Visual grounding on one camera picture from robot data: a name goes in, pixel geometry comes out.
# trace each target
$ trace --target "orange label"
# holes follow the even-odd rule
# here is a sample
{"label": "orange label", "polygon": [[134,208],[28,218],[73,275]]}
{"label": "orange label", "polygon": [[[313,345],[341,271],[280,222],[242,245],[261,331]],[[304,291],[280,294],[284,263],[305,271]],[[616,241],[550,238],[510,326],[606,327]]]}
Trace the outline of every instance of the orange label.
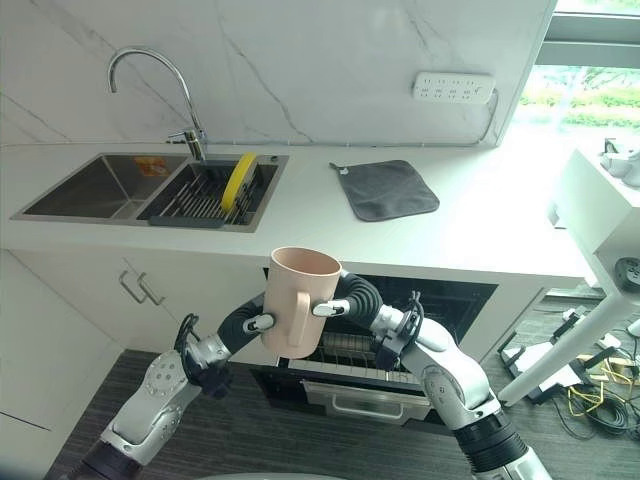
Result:
{"label": "orange label", "polygon": [[168,177],[169,169],[163,157],[133,157],[145,177]]}

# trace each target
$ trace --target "cabinet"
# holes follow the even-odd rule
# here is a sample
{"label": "cabinet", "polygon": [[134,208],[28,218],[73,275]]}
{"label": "cabinet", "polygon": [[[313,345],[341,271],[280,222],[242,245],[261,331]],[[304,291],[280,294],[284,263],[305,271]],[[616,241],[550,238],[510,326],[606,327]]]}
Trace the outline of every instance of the cabinet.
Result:
{"label": "cabinet", "polygon": [[[183,252],[14,251],[91,323],[122,347],[163,352],[182,319],[200,316],[201,336],[265,288],[262,269],[244,257]],[[274,364],[259,339],[234,361]]]}
{"label": "cabinet", "polygon": [[179,326],[177,321],[162,305],[142,300],[145,293],[137,284],[140,274],[118,253],[14,251],[14,254],[122,347],[150,352],[171,348]]}
{"label": "cabinet", "polygon": [[0,478],[43,478],[57,454],[50,454],[50,437],[51,432],[0,416]]}
{"label": "cabinet", "polygon": [[42,478],[122,348],[0,250],[0,478]]}
{"label": "cabinet", "polygon": [[[177,323],[188,313],[200,317],[196,326],[200,336],[216,332],[229,313],[263,292],[266,286],[262,268],[246,257],[135,252],[127,259],[137,270],[147,273],[145,280],[153,289],[166,296],[163,305]],[[236,353],[232,361],[275,365],[277,356],[256,338]]]}
{"label": "cabinet", "polygon": [[52,429],[83,396],[96,365],[106,362],[98,375],[106,374],[121,349],[9,252],[0,253],[0,410]]}

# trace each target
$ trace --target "mug handle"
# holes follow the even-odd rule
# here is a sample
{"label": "mug handle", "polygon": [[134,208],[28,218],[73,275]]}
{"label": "mug handle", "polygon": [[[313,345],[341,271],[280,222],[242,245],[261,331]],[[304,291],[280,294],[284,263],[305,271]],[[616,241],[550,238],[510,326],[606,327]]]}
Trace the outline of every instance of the mug handle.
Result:
{"label": "mug handle", "polygon": [[309,297],[309,294],[307,292],[298,292],[298,297],[296,299],[296,311],[288,339],[289,345],[293,347],[299,347],[302,344],[310,306],[311,298]]}

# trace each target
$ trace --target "drawer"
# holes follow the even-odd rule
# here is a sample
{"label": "drawer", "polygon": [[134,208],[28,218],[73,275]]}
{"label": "drawer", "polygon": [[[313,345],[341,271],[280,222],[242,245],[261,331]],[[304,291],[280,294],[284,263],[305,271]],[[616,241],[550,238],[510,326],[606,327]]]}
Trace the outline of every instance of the drawer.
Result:
{"label": "drawer", "polygon": [[327,415],[352,416],[404,425],[409,419],[424,420],[431,410],[424,396],[385,392],[302,380],[307,401],[325,407]]}

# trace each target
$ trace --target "white marble backsplash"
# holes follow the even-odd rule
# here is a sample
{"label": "white marble backsplash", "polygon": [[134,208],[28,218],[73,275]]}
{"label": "white marble backsplash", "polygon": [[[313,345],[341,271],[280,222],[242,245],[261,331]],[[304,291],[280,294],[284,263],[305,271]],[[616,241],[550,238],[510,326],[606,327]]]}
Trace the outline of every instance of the white marble backsplash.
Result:
{"label": "white marble backsplash", "polygon": [[[147,57],[122,62],[107,91],[109,58],[134,44],[178,65],[213,141],[473,143],[487,131],[495,145],[554,4],[2,0],[0,142],[161,141],[188,126],[175,79]],[[498,95],[418,102],[420,71],[488,73]]]}

